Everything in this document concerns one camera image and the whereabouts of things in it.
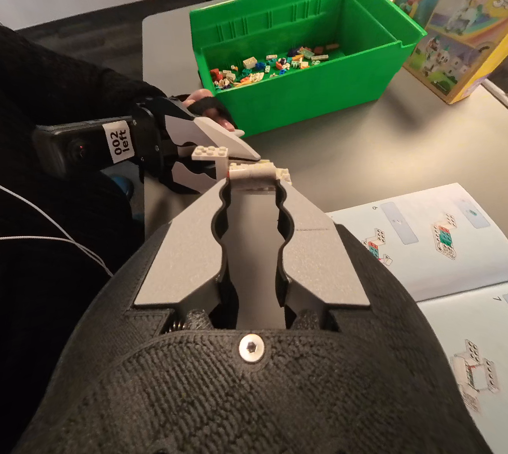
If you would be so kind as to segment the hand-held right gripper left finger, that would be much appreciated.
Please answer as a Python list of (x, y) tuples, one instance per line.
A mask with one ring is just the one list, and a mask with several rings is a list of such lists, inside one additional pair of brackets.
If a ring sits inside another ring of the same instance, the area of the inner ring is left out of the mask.
[(231, 204), (228, 179), (217, 182), (172, 219), (139, 288), (136, 308), (170, 308), (184, 318), (191, 310), (214, 322), (235, 322), (239, 299), (222, 238)]

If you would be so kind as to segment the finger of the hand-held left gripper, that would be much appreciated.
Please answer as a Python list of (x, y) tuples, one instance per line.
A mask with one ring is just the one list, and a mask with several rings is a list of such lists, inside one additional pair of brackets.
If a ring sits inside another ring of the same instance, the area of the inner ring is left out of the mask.
[(203, 194), (216, 184), (206, 173), (190, 171), (183, 163), (173, 165), (173, 192), (177, 194)]
[(214, 146), (228, 149), (230, 159), (258, 162), (261, 156), (234, 132), (226, 130), (217, 122), (205, 116), (187, 120), (175, 116), (165, 116), (166, 131), (170, 140), (183, 155), (190, 146)]

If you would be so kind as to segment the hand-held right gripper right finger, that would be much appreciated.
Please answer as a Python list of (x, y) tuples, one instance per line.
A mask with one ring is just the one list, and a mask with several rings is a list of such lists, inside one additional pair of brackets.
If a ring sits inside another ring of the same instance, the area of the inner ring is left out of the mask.
[(311, 310), (323, 322), (335, 309), (370, 308), (332, 218), (283, 179), (276, 181), (278, 304), (293, 315)]

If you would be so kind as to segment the white lego brick model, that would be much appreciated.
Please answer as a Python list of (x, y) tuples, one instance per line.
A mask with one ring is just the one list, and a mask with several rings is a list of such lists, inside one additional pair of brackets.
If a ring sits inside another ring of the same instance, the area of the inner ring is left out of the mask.
[[(197, 146), (191, 156), (192, 160), (197, 162), (213, 162), (215, 166), (216, 178), (219, 179), (228, 179), (229, 180), (229, 170), (230, 168), (244, 168), (249, 165), (254, 165), (257, 167), (275, 167), (277, 172), (277, 181), (286, 182), (289, 185), (292, 185), (291, 176), (289, 170), (287, 168), (277, 168), (273, 162), (268, 159), (261, 159), (258, 162), (248, 162), (246, 160), (238, 160), (238, 159), (230, 159), (228, 155), (228, 149), (225, 147), (204, 147)], [(268, 191), (275, 191), (275, 187), (271, 188)], [(268, 192), (268, 191), (250, 191), (250, 192)]]

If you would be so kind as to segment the pile of lego pieces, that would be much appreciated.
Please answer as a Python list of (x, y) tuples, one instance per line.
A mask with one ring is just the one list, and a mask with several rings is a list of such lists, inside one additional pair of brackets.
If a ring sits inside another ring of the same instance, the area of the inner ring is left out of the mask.
[(338, 43), (299, 46), (289, 49), (286, 54), (272, 53), (260, 59), (253, 56), (226, 68), (213, 68), (209, 70), (209, 76), (215, 91), (220, 92), (310, 69), (343, 57), (345, 54)]

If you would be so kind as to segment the green plastic bin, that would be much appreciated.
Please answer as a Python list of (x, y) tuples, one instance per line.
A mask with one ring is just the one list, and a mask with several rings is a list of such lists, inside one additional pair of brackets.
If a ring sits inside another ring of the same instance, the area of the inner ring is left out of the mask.
[[(425, 31), (390, 0), (231, 0), (189, 13), (201, 81), (245, 136), (380, 98)], [(345, 57), (215, 91), (209, 70), (299, 46), (338, 43)]]

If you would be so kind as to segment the yellow lego set box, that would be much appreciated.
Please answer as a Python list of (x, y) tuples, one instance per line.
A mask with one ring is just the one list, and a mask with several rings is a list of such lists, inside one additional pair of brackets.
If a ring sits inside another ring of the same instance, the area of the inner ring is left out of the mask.
[(507, 57), (507, 0), (393, 0), (427, 32), (404, 68), (448, 105)]

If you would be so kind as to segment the person's left hand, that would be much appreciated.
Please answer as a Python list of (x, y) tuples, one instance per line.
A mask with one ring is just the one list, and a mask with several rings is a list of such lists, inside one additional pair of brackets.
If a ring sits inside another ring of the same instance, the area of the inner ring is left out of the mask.
[(207, 89), (194, 91), (182, 104), (192, 114), (207, 117), (229, 132), (237, 129), (228, 109)]

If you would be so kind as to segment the blue round object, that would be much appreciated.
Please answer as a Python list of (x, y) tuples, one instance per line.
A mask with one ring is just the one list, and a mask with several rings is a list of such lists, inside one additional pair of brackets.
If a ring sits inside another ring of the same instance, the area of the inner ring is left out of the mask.
[(121, 189), (125, 196), (130, 200), (134, 194), (134, 184), (128, 177), (121, 175), (111, 175), (110, 179)]

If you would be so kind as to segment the open instruction booklet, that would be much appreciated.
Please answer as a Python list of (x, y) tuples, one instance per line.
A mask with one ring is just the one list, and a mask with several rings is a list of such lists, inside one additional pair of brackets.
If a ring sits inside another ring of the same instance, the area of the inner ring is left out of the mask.
[(400, 281), (493, 453), (507, 453), (507, 237), (460, 184), (329, 212)]

